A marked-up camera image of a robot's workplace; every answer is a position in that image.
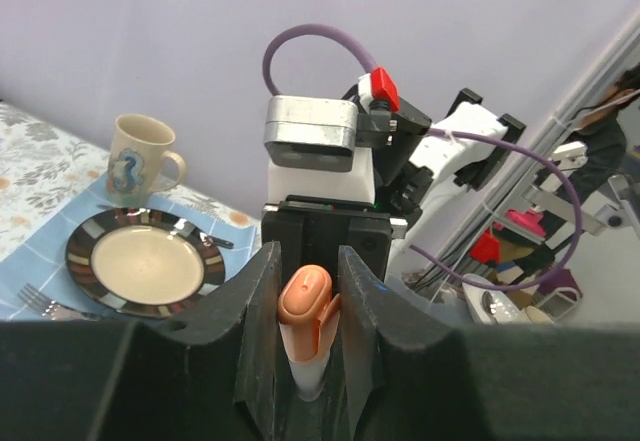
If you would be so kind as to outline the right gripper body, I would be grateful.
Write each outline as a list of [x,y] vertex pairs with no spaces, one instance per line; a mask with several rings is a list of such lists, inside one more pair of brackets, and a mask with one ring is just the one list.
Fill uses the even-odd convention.
[[338,275],[339,248],[348,246],[380,281],[391,244],[406,235],[406,219],[374,205],[327,199],[287,199],[263,207],[261,239],[281,246],[281,285],[312,264]]

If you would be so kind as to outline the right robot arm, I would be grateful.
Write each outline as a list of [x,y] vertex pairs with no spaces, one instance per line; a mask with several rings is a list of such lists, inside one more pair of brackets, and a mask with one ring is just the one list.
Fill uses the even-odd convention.
[[523,125],[485,109],[464,90],[432,122],[408,102],[276,95],[264,144],[269,154],[264,242],[282,250],[282,271],[305,264],[338,271],[353,248],[377,276],[426,220],[449,201],[441,185],[480,188]]

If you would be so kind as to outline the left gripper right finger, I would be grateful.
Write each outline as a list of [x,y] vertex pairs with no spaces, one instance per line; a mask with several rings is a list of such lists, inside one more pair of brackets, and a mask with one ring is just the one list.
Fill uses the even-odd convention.
[[338,254],[353,440],[635,440],[639,332],[630,326],[452,328]]

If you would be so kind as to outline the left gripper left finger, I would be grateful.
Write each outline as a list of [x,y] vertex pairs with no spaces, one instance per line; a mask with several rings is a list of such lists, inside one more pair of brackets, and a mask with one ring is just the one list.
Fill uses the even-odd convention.
[[272,440],[278,243],[155,327],[138,321],[1,327],[5,440]]

